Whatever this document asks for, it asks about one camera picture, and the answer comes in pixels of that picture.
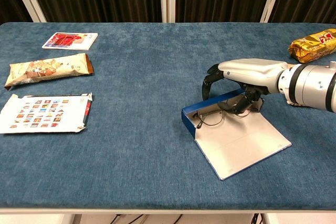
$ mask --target open case lid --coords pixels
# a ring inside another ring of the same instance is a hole
[[[236,116],[218,107],[222,101],[236,103],[242,93],[235,90],[182,109],[185,126],[221,180],[291,145],[260,112]]]

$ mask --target chocolate wafer package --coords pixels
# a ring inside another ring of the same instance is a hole
[[[93,67],[86,54],[15,63],[10,64],[10,73],[5,88],[8,90],[11,86],[24,83],[92,73]]]
[[[336,29],[330,28],[305,38],[294,40],[289,54],[301,63],[311,62],[336,52]]]

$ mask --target snack bar wrapper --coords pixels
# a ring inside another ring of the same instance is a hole
[[[92,73],[93,67],[86,54],[15,63],[10,64],[10,73],[5,84],[5,89],[8,90],[11,86],[24,83]]]
[[[336,29],[330,28],[305,38],[294,40],[289,48],[289,54],[301,63],[320,59],[336,52]]]

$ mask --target blue carpeted table surface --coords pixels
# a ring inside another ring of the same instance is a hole
[[[210,66],[238,58],[297,63],[297,38],[331,24],[7,23],[0,26],[0,83],[9,64],[86,52],[93,76],[0,89],[12,94],[92,92],[78,134],[0,135],[0,208],[336,209],[336,115],[294,108],[281,94],[262,114],[292,147],[220,181],[181,120],[202,100]],[[98,33],[88,51],[42,49],[55,32]],[[336,60],[336,54],[313,62]],[[239,88],[214,84],[212,96]]]

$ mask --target robotic hand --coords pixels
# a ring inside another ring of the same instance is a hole
[[[203,100],[209,98],[212,83],[229,79],[245,90],[234,105],[221,102],[218,106],[232,114],[242,114],[261,95],[282,93],[286,100],[321,110],[336,112],[336,62],[329,66],[297,64],[289,68],[284,61],[238,59],[213,65],[202,85]]]

